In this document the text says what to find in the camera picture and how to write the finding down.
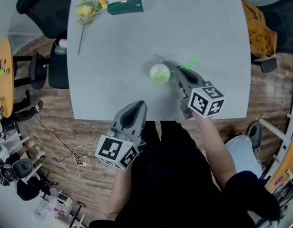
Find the white table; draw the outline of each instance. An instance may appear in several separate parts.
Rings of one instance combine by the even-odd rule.
[[[214,118],[246,117],[251,60],[240,0],[143,0],[145,12],[96,19],[77,56],[78,3],[70,6],[67,54],[76,119],[112,120],[127,104],[144,100],[147,120],[184,120],[175,80],[156,85],[149,78],[159,56],[172,67],[198,61],[193,70],[226,96]]]

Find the yellow flower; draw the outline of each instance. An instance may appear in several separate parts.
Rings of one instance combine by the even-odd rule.
[[[103,9],[103,10],[107,10],[107,3],[102,4],[102,9]]]
[[[80,0],[80,4],[90,2],[91,0]]]
[[[82,7],[78,7],[79,16],[87,16],[90,13],[91,13],[91,6],[83,5]]]
[[[99,3],[101,3],[101,4],[106,4],[106,0],[99,0]]]

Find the chair backrest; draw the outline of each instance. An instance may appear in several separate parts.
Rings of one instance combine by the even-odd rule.
[[[19,14],[31,18],[48,38],[67,31],[71,0],[18,0]]]
[[[258,8],[264,14],[266,25],[278,33],[276,52],[293,54],[293,0],[279,0]]]

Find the black office chair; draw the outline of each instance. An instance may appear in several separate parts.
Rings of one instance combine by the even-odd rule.
[[[278,67],[278,63],[277,63],[276,58],[271,58],[271,59],[264,60],[264,61],[255,61],[257,59],[258,59],[258,57],[256,57],[255,55],[253,55],[251,53],[251,63],[254,64],[254,65],[259,65],[261,67],[261,71],[263,73],[273,72]]]
[[[49,58],[44,58],[38,52],[32,56],[13,57],[13,76],[15,77],[18,70],[17,62],[30,61],[29,63],[29,77],[14,80],[14,87],[31,84],[34,89],[41,89],[45,85],[47,69],[46,64],[49,63]]]
[[[19,14],[31,18],[43,34],[56,39],[67,38],[68,16],[71,0],[18,0]],[[68,89],[67,56],[55,54],[53,43],[49,58],[49,85],[53,88]]]
[[[266,25],[278,33],[276,52],[293,54],[293,0],[279,0],[258,9]]]

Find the white wall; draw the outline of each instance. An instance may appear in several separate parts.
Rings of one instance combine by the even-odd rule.
[[[16,11],[18,0],[0,0],[0,41],[9,38],[13,53],[42,35],[37,25]]]

